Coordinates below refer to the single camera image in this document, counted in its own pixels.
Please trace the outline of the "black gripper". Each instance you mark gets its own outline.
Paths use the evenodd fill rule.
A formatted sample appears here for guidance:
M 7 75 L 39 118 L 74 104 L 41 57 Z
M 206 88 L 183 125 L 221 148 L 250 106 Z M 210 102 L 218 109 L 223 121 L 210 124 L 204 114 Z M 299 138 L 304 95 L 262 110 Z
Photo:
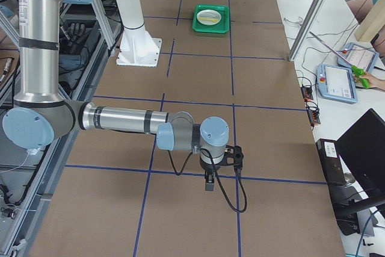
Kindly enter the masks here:
M 205 191 L 213 191 L 214 190 L 214 168 L 218 170 L 221 166 L 212 164 L 208 164 L 202 160 L 200 160 L 200 166 L 205 171 Z

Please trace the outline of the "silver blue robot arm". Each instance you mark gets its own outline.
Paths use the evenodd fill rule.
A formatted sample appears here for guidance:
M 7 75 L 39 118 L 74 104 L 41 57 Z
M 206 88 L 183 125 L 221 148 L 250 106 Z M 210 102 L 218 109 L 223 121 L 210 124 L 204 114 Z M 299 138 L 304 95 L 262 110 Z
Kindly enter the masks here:
M 229 156 L 229 127 L 219 117 L 195 123 L 186 112 L 162 113 L 71 101 L 58 92 L 60 5 L 64 0 L 19 0 L 20 92 L 2 127 L 17 146 L 36 149 L 72 131 L 107 129 L 152 134 L 167 151 L 200 156 L 205 188 L 219 183 Z

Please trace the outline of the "person's hand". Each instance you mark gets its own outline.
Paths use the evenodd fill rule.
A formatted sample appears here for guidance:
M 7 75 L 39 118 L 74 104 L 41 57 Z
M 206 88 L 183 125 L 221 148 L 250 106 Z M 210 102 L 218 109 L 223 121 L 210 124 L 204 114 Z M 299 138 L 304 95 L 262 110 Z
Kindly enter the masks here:
M 363 75 L 359 76 L 359 79 L 367 79 L 373 88 L 379 88 L 380 90 L 385 90 L 385 80 L 377 78 L 376 76 L 365 72 Z

